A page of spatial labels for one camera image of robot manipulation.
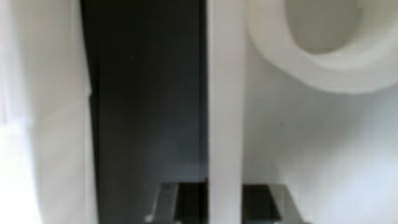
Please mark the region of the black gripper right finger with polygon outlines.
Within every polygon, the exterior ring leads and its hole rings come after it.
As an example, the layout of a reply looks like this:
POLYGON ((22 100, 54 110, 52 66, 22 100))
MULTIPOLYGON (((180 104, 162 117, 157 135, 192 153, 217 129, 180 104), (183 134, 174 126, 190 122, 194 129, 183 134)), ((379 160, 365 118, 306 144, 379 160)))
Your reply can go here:
POLYGON ((242 224, 309 224, 283 184, 246 184, 242 224))

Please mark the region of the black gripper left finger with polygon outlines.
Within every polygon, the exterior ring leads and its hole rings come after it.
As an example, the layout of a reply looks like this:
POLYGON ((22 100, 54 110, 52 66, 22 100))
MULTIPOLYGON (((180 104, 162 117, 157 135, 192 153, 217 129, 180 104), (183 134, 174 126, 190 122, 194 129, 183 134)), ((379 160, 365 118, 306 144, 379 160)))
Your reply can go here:
POLYGON ((208 184, 164 183, 144 224, 208 224, 208 184))

